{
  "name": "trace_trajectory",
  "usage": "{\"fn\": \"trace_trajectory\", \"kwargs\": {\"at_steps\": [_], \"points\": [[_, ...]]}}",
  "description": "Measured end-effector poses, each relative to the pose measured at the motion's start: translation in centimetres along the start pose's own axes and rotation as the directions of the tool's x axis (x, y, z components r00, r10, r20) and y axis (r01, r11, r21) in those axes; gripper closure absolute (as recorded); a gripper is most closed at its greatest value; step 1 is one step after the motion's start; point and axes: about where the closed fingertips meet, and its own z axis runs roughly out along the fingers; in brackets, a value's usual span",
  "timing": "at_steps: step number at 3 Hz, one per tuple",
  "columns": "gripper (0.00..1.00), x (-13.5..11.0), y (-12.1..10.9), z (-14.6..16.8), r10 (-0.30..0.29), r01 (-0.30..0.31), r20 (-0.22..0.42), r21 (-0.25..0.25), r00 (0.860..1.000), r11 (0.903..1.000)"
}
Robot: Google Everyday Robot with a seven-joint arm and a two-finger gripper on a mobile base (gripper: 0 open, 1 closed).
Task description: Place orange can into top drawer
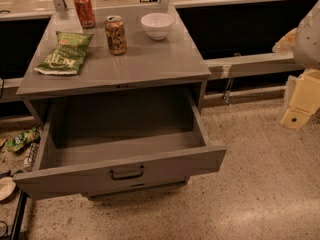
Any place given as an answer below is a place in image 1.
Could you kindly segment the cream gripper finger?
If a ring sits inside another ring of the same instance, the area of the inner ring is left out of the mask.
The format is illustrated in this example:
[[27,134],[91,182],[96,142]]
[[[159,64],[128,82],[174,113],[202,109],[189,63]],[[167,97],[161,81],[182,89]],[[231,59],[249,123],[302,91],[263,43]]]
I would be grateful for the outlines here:
[[320,108],[320,71],[306,69],[298,77],[289,76],[285,101],[280,124],[288,129],[304,126]]

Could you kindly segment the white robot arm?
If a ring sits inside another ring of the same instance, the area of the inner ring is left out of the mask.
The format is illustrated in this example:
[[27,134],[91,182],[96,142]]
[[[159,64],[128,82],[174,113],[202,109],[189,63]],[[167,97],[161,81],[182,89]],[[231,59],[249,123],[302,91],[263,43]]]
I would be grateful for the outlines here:
[[288,129],[299,129],[320,109],[320,1],[272,51],[292,53],[294,61],[304,67],[298,77],[288,78],[288,104],[280,121]]

